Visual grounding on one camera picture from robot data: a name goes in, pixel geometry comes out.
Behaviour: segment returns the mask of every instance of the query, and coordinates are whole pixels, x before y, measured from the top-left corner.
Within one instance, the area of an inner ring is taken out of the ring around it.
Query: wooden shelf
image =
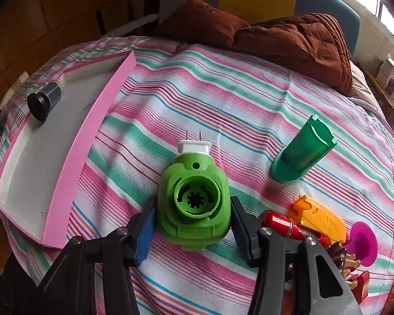
[[[387,122],[394,130],[394,98],[390,96],[390,94],[385,91],[376,81],[375,77],[365,69],[361,64],[357,63],[357,66],[364,73],[366,81],[371,88],[374,94],[376,94],[379,99],[383,102],[382,112],[387,119]]]

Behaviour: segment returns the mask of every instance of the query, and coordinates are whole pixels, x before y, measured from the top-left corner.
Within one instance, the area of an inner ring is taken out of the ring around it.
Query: green plastic container
[[[300,179],[337,144],[328,127],[312,115],[295,138],[280,151],[270,168],[274,180],[289,183]]]
[[[185,251],[202,251],[229,231],[228,179],[214,159],[202,153],[177,156],[162,174],[158,231]]]

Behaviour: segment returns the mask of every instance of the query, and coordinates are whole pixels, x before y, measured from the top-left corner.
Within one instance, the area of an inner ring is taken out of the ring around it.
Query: black cylindrical object
[[[49,111],[61,99],[63,87],[59,81],[52,81],[37,93],[28,96],[28,107],[31,114],[43,122],[48,117]]]

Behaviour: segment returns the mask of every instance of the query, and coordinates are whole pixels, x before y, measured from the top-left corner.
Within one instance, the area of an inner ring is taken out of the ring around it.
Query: screw
[[[83,237],[80,235],[74,236],[72,239],[70,239],[69,243],[73,245],[80,244],[83,241]]]
[[[262,235],[271,235],[273,233],[273,231],[269,227],[262,227],[262,228],[260,228],[260,233]]]
[[[315,245],[317,244],[317,239],[314,236],[309,236],[305,238],[305,243],[309,244],[309,245]]]
[[[119,227],[116,229],[117,234],[125,235],[128,233],[128,228],[125,226]]]

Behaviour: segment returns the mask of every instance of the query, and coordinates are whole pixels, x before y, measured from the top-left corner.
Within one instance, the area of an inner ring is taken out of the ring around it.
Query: brown blanket
[[[249,26],[201,0],[189,0],[158,26],[157,33],[251,53],[352,96],[351,55],[337,20],[328,14],[290,16]]]

